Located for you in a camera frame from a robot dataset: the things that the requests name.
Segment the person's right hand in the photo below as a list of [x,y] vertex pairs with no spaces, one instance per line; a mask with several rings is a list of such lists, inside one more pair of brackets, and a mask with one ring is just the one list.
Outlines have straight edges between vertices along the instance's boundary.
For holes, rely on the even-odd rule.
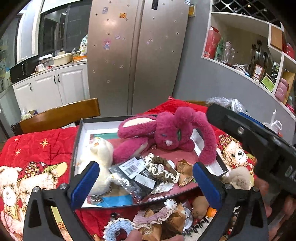
[[[269,217],[273,208],[272,205],[275,206],[275,199],[278,197],[275,193],[272,193],[272,189],[270,189],[270,185],[268,182],[260,179],[258,177],[255,178],[254,185],[259,188],[262,198],[264,200],[266,215]],[[285,213],[285,219],[289,218],[295,211],[295,199],[291,196],[287,196],[284,201],[280,201],[280,204],[277,205],[280,209]]]

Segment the person's left hand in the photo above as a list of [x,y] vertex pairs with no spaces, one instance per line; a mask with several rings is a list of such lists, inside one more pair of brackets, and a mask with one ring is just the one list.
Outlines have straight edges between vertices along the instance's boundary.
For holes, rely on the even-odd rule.
[[[141,241],[141,240],[157,240],[152,235],[143,235],[139,230],[133,230],[129,233],[125,241]],[[184,241],[184,237],[182,235],[175,235],[169,239],[168,241]]]

